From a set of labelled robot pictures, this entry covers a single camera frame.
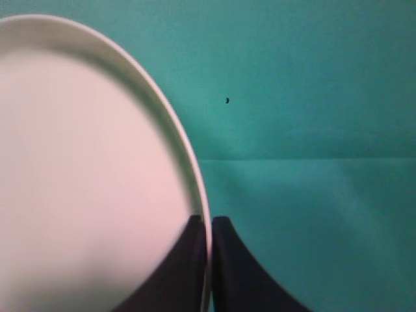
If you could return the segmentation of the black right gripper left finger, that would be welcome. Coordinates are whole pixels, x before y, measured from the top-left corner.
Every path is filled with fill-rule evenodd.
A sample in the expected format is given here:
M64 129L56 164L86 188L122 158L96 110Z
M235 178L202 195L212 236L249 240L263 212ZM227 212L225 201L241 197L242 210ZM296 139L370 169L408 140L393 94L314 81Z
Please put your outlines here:
M114 311L200 311L206 262L205 225L192 215L157 269Z

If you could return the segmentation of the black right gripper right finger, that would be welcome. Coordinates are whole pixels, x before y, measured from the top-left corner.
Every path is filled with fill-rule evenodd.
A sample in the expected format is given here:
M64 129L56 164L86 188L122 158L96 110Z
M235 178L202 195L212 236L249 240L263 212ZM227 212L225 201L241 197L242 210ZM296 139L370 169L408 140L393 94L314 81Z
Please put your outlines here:
M215 311L307 311L266 272L230 218L213 219L212 293Z

